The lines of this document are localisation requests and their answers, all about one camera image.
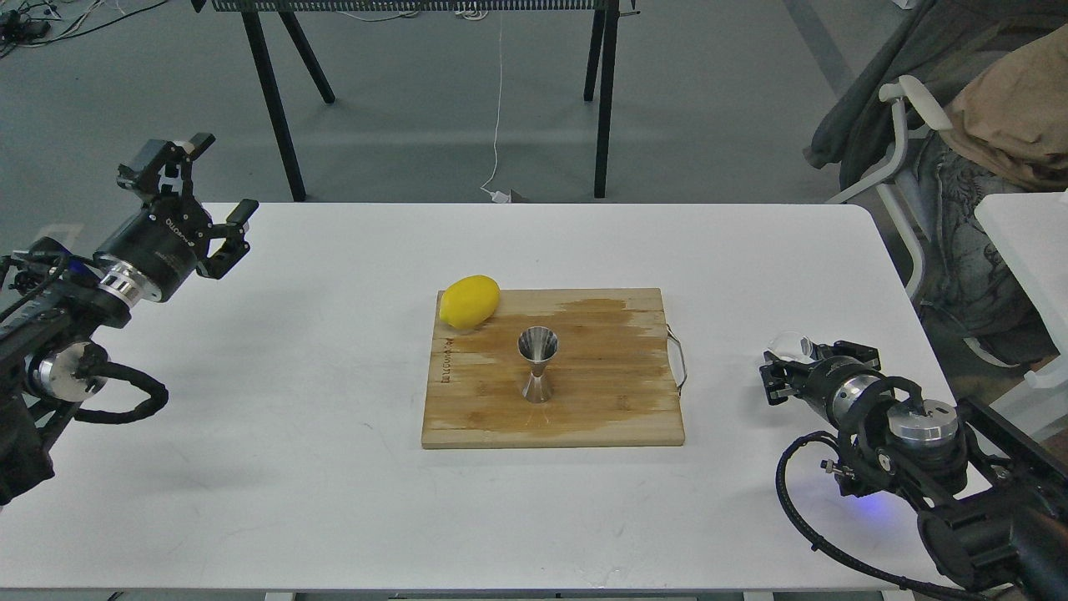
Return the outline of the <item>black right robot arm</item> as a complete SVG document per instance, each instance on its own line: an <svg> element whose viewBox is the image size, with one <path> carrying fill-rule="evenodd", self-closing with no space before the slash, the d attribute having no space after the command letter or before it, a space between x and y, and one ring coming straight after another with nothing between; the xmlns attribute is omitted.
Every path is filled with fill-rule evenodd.
<svg viewBox="0 0 1068 601"><path fill-rule="evenodd" d="M830 426L791 442L774 483L785 516L813 551L843 566L943 600L984 600L1015 585L1030 600L1067 596L1065 464L991 408L944 404L880 371L874 347L850 341L789 351L767 349L759 368L770 406L798 398ZM823 469L844 496L891 493L918 517L918 536L951 587L900 578L824 539L788 494L794 453L821 442L835 453Z"/></svg>

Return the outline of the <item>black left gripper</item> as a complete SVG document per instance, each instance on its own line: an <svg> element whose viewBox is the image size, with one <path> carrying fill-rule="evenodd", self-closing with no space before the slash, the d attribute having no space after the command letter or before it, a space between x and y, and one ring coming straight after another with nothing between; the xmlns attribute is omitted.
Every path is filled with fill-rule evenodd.
<svg viewBox="0 0 1068 601"><path fill-rule="evenodd" d="M244 199L225 222L214 224L194 197L192 163L214 141L211 133L150 139L128 164L117 165L117 186L142 200L141 212L104 240L93 260L99 267L123 262L140 271L155 303L170 301L195 266L199 276L222 279L250 251L245 235L260 202Z"/></svg>

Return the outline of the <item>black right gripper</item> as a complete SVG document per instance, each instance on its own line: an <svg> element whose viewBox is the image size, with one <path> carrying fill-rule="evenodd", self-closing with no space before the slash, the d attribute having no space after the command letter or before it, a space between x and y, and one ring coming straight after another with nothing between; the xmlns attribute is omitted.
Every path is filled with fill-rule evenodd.
<svg viewBox="0 0 1068 601"><path fill-rule="evenodd" d="M870 385L873 371L880 369L876 347L836 341L823 346L823 359L808 364L763 351L759 375L770 406L800 398L827 422L842 422L863 389Z"/></svg>

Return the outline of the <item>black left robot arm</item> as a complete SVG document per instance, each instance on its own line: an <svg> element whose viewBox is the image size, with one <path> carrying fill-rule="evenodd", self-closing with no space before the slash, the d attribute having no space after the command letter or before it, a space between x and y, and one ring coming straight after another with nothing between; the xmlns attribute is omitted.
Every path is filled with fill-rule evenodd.
<svg viewBox="0 0 1068 601"><path fill-rule="evenodd" d="M50 452L70 422L128 425L168 402L163 383L111 361L93 335L129 323L139 301L170 300L191 275L224 278L250 251L255 200L216 224L194 197L192 164L215 140L152 139L117 167L141 208L91 256L46 236L3 257L18 298L3 311L1 502L53 478Z"/></svg>

